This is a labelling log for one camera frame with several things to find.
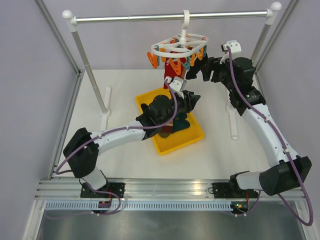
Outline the dark teal sock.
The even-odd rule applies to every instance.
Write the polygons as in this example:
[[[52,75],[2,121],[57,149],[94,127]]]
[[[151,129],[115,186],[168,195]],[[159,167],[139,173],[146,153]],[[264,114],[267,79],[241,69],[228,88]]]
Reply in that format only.
[[[188,114],[186,112],[179,112],[173,119],[172,133],[176,133],[188,129],[191,124],[187,120]]]

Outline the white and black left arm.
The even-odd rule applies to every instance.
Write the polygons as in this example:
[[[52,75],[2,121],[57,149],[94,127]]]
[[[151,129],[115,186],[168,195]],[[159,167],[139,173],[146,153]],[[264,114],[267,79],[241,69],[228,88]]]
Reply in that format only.
[[[170,97],[157,95],[150,104],[142,103],[142,114],[125,126],[101,132],[78,129],[63,150],[70,171],[77,179],[83,179],[99,198],[108,195],[110,184],[97,168],[98,156],[130,142],[143,141],[158,134],[175,134],[188,129],[187,115],[195,108],[200,95],[182,91]]]

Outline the black sock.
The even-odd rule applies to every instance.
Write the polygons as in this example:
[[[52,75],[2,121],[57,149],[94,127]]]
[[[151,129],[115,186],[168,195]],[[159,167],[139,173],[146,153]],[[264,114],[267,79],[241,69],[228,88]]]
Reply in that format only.
[[[140,107],[143,115],[150,116],[150,108],[148,104],[142,103]]]
[[[194,65],[190,66],[190,80],[195,79],[197,77],[198,72],[206,65],[208,61],[208,56],[203,56],[200,60],[199,58],[196,58],[194,61]]]

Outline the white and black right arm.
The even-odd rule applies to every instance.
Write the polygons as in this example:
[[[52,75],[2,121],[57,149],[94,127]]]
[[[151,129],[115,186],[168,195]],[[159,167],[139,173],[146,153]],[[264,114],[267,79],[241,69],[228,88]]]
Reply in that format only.
[[[269,169],[244,171],[230,176],[228,192],[235,198],[246,190],[261,190],[274,196],[300,186],[311,169],[311,160],[301,157],[285,140],[271,117],[266,100],[253,86],[255,68],[250,59],[237,57],[230,63],[209,57],[201,68],[205,82],[222,83],[231,105],[249,124],[261,144]]]

